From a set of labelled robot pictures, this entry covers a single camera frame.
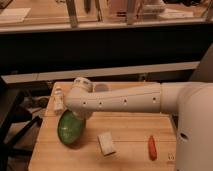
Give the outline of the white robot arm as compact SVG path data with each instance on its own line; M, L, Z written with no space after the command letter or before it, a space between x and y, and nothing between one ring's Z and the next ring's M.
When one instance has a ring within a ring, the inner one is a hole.
M213 171L213 83L151 83L95 92L90 80L78 77L65 105L82 119L97 111L176 114L175 171Z

